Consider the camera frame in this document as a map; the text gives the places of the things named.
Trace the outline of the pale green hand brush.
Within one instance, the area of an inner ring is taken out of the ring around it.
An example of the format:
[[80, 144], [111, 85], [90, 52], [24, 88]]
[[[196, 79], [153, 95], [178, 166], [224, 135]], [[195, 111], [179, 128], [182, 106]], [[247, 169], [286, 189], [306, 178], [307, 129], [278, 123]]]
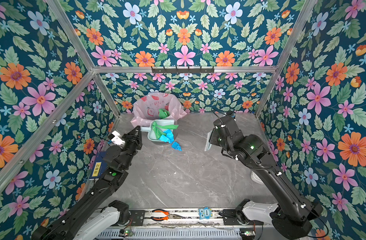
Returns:
[[205, 148], [204, 148], [205, 152], [209, 151], [212, 146], [212, 144], [210, 143], [211, 136], [212, 132], [209, 132], [206, 137]]

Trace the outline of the pale green dustpan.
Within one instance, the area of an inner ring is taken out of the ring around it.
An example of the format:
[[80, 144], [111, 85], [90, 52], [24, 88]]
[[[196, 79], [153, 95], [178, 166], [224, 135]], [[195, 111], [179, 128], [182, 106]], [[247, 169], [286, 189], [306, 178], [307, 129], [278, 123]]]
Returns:
[[148, 139], [152, 142], [163, 143], [161, 137], [167, 137], [167, 131], [177, 130], [179, 125], [175, 120], [154, 120], [149, 127], [141, 127], [142, 132], [147, 132]]

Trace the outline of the green paper scrap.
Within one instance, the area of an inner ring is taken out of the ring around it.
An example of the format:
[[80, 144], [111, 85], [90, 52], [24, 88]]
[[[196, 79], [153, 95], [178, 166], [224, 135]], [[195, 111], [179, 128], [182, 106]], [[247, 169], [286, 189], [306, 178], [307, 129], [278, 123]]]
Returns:
[[166, 109], [159, 109], [159, 118], [166, 119], [170, 116], [170, 112]]
[[176, 130], [179, 126], [178, 125], [166, 125], [162, 126], [159, 125], [157, 122], [153, 122], [151, 124], [151, 130], [155, 133], [156, 139], [159, 140], [160, 136], [165, 130]]

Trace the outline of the blue paper scrap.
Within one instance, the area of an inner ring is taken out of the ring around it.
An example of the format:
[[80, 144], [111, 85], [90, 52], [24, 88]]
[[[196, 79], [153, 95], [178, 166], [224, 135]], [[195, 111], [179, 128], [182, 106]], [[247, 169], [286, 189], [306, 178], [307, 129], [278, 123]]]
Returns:
[[165, 130], [159, 138], [160, 141], [172, 144], [175, 141], [175, 137], [172, 130]]
[[182, 147], [178, 142], [173, 142], [172, 143], [172, 148], [178, 151], [182, 151]]

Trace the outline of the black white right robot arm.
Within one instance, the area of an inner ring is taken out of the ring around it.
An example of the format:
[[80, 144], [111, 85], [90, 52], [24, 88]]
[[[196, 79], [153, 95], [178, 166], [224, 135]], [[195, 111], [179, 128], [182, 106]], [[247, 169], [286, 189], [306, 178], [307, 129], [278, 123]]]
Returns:
[[321, 216], [322, 206], [307, 199], [281, 171], [268, 145], [257, 135], [245, 136], [233, 112], [217, 118], [208, 143], [221, 147], [225, 157], [241, 162], [256, 174], [276, 199], [275, 204], [245, 199], [236, 218], [242, 224], [259, 221], [272, 224], [288, 240], [310, 236], [311, 221]]

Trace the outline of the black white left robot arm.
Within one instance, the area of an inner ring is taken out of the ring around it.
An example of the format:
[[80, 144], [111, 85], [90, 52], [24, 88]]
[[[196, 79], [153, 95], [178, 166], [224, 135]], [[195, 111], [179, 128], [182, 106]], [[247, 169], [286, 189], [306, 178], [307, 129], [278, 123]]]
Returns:
[[123, 135], [123, 145], [109, 147], [104, 156], [108, 163], [94, 186], [65, 215], [47, 227], [40, 226], [32, 234], [33, 240], [74, 240], [88, 218], [124, 183], [133, 157], [143, 146], [141, 127]]

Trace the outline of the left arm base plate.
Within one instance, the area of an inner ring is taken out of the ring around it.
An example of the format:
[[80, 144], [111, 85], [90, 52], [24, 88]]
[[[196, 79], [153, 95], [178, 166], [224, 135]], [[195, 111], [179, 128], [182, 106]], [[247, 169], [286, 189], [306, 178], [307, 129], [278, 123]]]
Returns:
[[125, 215], [125, 220], [127, 220], [124, 224], [125, 227], [140, 227], [143, 226], [145, 221], [146, 211], [145, 210], [129, 210]]

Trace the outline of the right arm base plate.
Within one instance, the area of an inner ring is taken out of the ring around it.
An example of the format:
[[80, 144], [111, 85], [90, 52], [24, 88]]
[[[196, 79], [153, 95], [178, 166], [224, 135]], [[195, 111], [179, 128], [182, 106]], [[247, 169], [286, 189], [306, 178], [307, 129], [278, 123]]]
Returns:
[[235, 209], [224, 209], [221, 212], [219, 212], [219, 216], [223, 219], [223, 224], [226, 226], [253, 226], [258, 225], [262, 226], [264, 225], [263, 222], [260, 221], [253, 221], [249, 220], [241, 211], [237, 211]]

